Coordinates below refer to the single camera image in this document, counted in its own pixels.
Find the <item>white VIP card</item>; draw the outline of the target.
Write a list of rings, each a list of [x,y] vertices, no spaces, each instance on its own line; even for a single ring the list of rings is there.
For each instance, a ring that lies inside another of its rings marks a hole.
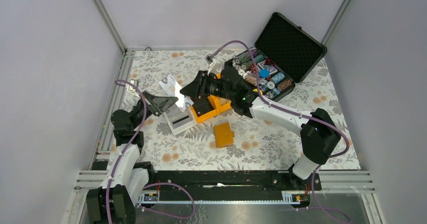
[[[181,112],[186,111],[193,105],[194,102],[188,96],[180,93],[182,87],[171,74],[160,80],[159,84],[168,96],[178,98],[175,105],[181,110]]]

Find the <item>yellow divided plastic bin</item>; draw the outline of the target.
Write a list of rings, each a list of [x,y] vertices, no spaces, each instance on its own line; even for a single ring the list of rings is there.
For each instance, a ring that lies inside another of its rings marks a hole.
[[[209,74],[209,80],[219,79],[221,77],[220,74]],[[208,93],[207,97],[201,99],[193,99],[194,102],[191,106],[191,110],[195,116],[197,123],[202,123],[207,121],[210,118],[218,116],[219,114],[231,109],[231,101],[210,95]]]

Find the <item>orange card holder wallet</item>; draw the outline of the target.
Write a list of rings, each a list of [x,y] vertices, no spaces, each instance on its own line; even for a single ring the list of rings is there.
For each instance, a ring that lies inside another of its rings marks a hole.
[[[234,144],[234,132],[229,122],[218,124],[213,129],[216,148],[230,147]]]

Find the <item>clear plastic card bin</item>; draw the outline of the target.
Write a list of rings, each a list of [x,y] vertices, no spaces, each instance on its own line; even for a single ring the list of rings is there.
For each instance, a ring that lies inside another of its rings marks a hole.
[[[163,113],[163,115],[165,116],[172,134],[175,136],[197,125],[194,114],[190,109],[181,112],[181,110],[174,105]]]

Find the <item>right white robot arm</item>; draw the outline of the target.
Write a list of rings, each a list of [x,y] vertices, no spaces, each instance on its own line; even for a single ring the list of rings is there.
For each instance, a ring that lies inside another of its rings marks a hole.
[[[220,75],[200,70],[180,93],[193,99],[216,96],[230,100],[237,114],[266,120],[297,134],[303,153],[289,169],[289,183],[294,189],[303,189],[311,174],[327,162],[341,140],[329,114],[320,108],[314,112],[293,109],[259,96],[255,86],[246,82],[234,68],[225,68]]]

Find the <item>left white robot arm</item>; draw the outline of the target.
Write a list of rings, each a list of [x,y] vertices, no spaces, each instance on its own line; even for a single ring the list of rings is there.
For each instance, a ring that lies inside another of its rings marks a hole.
[[[112,113],[116,154],[101,185],[89,190],[86,196],[90,223],[135,223],[140,192],[156,184],[152,164],[136,162],[144,146],[141,127],[146,118],[162,115],[177,101],[177,97],[155,96],[144,91],[131,111],[119,109]]]

